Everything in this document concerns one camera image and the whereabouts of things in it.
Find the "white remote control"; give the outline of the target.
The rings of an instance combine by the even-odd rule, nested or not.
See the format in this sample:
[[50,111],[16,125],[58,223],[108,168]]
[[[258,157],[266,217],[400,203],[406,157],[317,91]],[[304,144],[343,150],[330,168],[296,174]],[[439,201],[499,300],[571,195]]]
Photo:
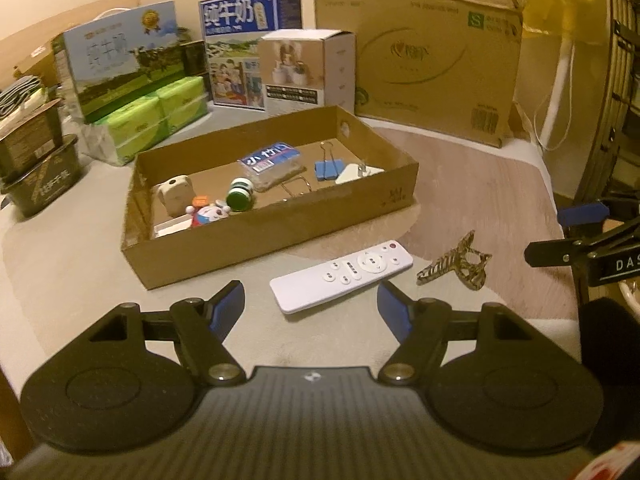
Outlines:
[[413,256],[397,240],[388,240],[359,252],[328,260],[273,278],[270,289],[286,315],[322,306],[413,265]]

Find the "red blue cat toy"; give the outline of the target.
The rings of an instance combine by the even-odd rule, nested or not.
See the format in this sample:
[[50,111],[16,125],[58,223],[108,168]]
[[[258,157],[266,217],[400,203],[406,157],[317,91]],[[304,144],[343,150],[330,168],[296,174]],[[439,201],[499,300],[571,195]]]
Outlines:
[[230,216],[231,208],[223,200],[215,200],[213,203],[206,195],[197,195],[189,206],[186,214],[191,217],[191,226],[205,226]]

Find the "cream tape measure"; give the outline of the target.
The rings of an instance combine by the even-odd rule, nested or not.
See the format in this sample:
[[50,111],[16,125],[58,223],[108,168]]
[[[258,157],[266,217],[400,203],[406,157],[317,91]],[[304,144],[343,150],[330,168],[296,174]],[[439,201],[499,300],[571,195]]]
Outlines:
[[169,217],[178,218],[186,213],[186,207],[195,197],[191,179],[185,174],[169,178],[152,188],[153,195],[165,207]]

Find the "green lid small jar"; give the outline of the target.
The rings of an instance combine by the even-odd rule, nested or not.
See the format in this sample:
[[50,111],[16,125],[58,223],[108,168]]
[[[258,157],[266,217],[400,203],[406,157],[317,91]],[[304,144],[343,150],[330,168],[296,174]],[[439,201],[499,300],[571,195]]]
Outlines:
[[233,179],[224,201],[234,212],[251,210],[254,205],[254,185],[252,181],[242,177]]

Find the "blue binder clip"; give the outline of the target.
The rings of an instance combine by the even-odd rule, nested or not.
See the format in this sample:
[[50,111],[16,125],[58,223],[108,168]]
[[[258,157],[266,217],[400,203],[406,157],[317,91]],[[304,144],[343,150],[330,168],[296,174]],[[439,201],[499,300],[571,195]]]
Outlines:
[[321,142],[322,159],[314,163],[314,176],[318,181],[335,181],[345,170],[346,165],[333,154],[331,142]]

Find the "white power adapter plug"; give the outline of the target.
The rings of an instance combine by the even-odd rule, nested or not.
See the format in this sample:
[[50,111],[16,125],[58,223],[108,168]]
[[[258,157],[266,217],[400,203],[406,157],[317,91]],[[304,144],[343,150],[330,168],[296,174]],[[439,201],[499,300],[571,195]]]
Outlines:
[[351,162],[346,165],[343,171],[335,179],[335,184],[343,184],[356,181],[362,178],[382,174],[383,169],[375,166],[368,166],[364,162]]

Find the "gold wire clip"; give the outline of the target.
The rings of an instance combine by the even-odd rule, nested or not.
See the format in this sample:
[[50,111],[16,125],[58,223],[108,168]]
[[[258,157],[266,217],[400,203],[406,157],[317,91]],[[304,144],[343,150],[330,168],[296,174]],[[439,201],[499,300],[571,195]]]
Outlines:
[[280,184],[280,188],[284,193],[283,200],[285,202],[287,202],[288,200],[292,200],[293,198],[304,196],[306,194],[314,192],[311,183],[302,174],[283,181]]

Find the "brown cardboard tray box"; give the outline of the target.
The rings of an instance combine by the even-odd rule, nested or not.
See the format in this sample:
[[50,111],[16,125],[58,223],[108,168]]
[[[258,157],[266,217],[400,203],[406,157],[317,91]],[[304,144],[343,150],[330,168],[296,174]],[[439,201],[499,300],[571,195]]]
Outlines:
[[[320,182],[314,163],[320,143],[346,162],[365,162],[382,174],[344,184]],[[285,202],[280,186],[258,193],[253,208],[209,226],[161,237],[166,219],[152,188],[185,174],[194,191],[224,197],[242,174],[238,159],[276,142],[298,148],[314,192]],[[419,164],[338,106],[312,108],[213,131],[140,153],[134,161],[120,249],[146,289],[174,284],[232,264],[348,228],[413,202]]]

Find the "large brown cardboard box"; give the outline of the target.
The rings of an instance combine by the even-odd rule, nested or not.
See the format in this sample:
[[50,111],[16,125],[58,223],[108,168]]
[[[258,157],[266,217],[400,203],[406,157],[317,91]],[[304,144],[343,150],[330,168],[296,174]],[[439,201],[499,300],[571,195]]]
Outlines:
[[356,36],[357,115],[498,148],[520,60],[524,0],[314,0]]

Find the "green tissue pack bundle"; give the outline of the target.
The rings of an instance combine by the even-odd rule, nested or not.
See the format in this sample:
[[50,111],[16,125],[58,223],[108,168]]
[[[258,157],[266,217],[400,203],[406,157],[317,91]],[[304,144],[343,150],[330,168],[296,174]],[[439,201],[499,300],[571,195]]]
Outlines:
[[208,113],[202,76],[186,76],[140,96],[78,133],[82,152],[113,166],[165,141]]

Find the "upper black food container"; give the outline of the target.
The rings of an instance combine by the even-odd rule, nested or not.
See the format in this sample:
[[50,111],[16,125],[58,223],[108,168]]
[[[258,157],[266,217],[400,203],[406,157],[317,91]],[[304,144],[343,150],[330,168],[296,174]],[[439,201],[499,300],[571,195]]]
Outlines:
[[63,144],[60,99],[44,103],[1,133],[1,181],[13,182]]

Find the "folded striped cloth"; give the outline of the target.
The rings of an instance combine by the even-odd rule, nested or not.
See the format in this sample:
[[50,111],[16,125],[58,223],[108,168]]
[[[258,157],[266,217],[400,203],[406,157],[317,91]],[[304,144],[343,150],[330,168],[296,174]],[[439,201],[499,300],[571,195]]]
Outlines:
[[0,118],[9,117],[34,93],[42,89],[39,77],[25,75],[0,93]]

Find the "light blue milk carton box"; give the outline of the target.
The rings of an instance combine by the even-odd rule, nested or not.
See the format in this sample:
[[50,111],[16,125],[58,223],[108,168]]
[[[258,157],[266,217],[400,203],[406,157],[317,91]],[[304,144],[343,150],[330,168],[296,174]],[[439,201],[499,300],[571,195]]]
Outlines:
[[85,124],[184,75],[171,0],[67,29],[51,48],[58,96],[67,113]]

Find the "white product box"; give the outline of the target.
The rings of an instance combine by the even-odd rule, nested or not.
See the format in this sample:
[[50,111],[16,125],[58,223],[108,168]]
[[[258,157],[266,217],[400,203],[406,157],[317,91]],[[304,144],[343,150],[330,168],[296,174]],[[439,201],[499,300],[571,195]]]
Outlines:
[[356,36],[338,29],[280,29],[258,41],[266,113],[339,106],[352,113]]

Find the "small brown cardboard box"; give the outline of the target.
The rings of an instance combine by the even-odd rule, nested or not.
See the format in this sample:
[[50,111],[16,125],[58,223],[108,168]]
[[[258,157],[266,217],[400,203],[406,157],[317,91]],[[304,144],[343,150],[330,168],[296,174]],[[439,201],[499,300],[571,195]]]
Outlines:
[[50,44],[44,44],[33,50],[32,53],[18,62],[13,69],[13,78],[24,76],[36,76],[47,87],[55,87],[58,84],[58,72],[55,66],[55,57]]

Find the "small dark box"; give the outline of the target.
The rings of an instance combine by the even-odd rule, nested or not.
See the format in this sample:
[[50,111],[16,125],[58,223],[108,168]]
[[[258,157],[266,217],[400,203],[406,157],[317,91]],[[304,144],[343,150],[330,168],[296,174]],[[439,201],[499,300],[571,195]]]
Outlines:
[[186,76],[203,76],[207,72],[203,40],[182,42],[180,53]]

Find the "dark blue milk carton box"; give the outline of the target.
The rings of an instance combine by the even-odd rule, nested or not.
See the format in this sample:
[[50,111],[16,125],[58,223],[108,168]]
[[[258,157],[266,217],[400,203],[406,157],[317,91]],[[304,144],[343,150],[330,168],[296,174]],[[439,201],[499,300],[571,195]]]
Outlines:
[[213,102],[265,109],[258,42],[302,27],[300,0],[202,0],[198,3]]

